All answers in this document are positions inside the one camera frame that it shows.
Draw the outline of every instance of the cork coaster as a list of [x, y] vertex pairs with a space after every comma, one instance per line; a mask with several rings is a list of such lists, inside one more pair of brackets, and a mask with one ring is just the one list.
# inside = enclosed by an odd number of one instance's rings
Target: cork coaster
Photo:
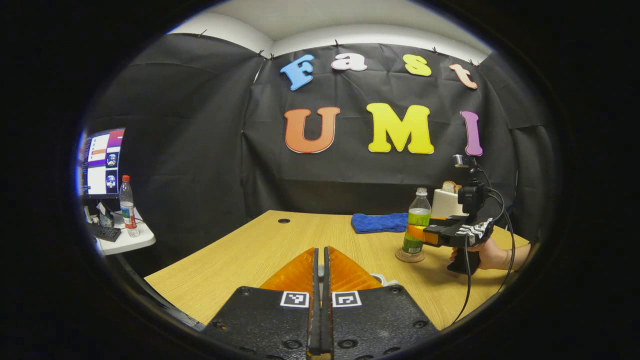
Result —
[[404, 261], [405, 263], [419, 263], [420, 261], [424, 260], [424, 252], [420, 251], [418, 254], [411, 256], [407, 255], [407, 253], [402, 251], [402, 248], [400, 248], [398, 249], [398, 251], [396, 251], [396, 257], [398, 258], [398, 260]]

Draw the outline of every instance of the blue towel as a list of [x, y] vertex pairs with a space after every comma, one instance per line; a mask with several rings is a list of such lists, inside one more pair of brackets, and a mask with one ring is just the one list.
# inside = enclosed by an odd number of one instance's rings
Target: blue towel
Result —
[[354, 214], [351, 217], [351, 225], [358, 234], [401, 233], [406, 230], [408, 221], [407, 213], [381, 215], [372, 217], [365, 214]]

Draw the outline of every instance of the human hand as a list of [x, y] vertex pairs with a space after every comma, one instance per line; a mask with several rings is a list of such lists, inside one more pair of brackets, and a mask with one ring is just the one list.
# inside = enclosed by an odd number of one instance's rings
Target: human hand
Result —
[[[471, 252], [480, 253], [480, 264], [478, 265], [478, 268], [480, 269], [507, 270], [509, 268], [509, 260], [511, 258], [509, 250], [500, 249], [491, 237], [489, 237], [489, 239], [484, 243], [467, 249]], [[454, 261], [457, 254], [458, 249], [453, 248], [449, 260]]]

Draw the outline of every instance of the yellow letter m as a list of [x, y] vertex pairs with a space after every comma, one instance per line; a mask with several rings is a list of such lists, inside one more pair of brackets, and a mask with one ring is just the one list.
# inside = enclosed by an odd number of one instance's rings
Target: yellow letter m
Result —
[[433, 145], [429, 139], [429, 125], [427, 116], [429, 108], [411, 105], [400, 118], [391, 106], [382, 102], [367, 105], [367, 110], [373, 114], [373, 142], [369, 144], [371, 152], [389, 152], [391, 145], [387, 142], [387, 133], [394, 143], [396, 150], [402, 151], [411, 134], [411, 143], [407, 149], [414, 154], [432, 154]]

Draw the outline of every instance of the keyboard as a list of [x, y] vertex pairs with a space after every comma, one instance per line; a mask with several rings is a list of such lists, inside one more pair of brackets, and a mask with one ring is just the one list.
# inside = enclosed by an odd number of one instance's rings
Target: keyboard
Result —
[[116, 241], [118, 236], [122, 234], [121, 230], [116, 227], [102, 227], [96, 224], [86, 223], [86, 227], [94, 237], [106, 241], [111, 241], [112, 243]]

